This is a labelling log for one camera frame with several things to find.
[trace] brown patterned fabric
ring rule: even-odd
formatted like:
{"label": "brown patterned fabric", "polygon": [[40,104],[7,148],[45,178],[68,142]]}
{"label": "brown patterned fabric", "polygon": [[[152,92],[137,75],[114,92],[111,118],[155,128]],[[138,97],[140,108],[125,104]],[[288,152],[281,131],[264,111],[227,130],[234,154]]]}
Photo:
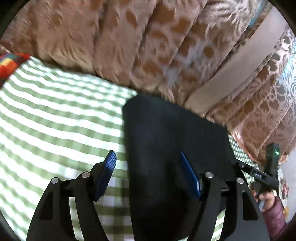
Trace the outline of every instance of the brown patterned fabric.
{"label": "brown patterned fabric", "polygon": [[[183,106],[254,34],[271,9],[268,3],[258,12],[261,3],[31,0],[0,43]],[[296,145],[294,42],[287,28],[254,73],[204,113],[226,126],[257,162],[264,162],[272,141],[282,146],[282,161]]]}

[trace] silver screw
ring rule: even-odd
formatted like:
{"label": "silver screw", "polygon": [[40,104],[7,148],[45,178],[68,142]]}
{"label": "silver screw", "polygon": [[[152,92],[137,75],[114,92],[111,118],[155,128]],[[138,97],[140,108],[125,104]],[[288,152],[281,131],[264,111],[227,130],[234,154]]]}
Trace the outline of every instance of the silver screw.
{"label": "silver screw", "polygon": [[237,179],[237,182],[238,182],[239,184],[243,184],[243,183],[244,183],[244,180],[243,180],[242,178],[239,177],[239,178]]}
{"label": "silver screw", "polygon": [[213,178],[213,177],[214,177],[214,174],[211,173],[211,172],[206,172],[206,173],[205,173],[205,176],[206,176],[207,178]]}
{"label": "silver screw", "polygon": [[56,184],[58,181],[59,181],[59,179],[58,179],[57,177],[54,177],[54,178],[52,179],[52,183],[53,183],[53,184]]}
{"label": "silver screw", "polygon": [[82,173],[82,177],[83,178],[87,178],[87,177],[89,177],[90,176],[90,173],[89,172],[84,172],[84,173]]}

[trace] purple sleeve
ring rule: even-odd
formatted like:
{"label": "purple sleeve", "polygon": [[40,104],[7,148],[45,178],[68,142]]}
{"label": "purple sleeve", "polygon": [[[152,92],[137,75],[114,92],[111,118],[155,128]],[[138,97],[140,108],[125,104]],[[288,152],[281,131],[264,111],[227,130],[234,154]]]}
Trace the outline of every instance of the purple sleeve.
{"label": "purple sleeve", "polygon": [[270,240],[275,240],[286,228],[283,207],[279,197],[275,197],[274,206],[263,214]]}

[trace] person's arm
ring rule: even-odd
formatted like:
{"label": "person's arm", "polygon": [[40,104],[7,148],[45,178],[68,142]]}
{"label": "person's arm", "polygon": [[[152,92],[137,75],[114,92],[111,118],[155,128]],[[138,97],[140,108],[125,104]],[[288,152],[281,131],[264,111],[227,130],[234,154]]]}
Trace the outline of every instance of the person's arm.
{"label": "person's arm", "polygon": [[275,197],[273,192],[265,192],[258,196],[259,200],[265,200],[262,215],[267,226],[270,240],[275,240],[286,228],[285,216],[279,197]]}

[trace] checkered tablecloth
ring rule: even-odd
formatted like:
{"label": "checkered tablecloth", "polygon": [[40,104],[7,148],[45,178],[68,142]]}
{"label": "checkered tablecloth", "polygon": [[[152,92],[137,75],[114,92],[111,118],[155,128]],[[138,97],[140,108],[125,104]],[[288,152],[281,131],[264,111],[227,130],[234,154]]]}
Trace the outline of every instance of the checkered tablecloth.
{"label": "checkered tablecloth", "polygon": [[[76,178],[109,150],[118,161],[95,207],[109,240],[133,240],[122,107],[134,95],[92,75],[48,68],[33,57],[10,76],[0,91],[0,210],[22,240],[49,181]],[[253,165],[229,140],[236,157]],[[83,240],[73,199],[70,207],[76,238]],[[213,240],[223,220],[224,212]]]}

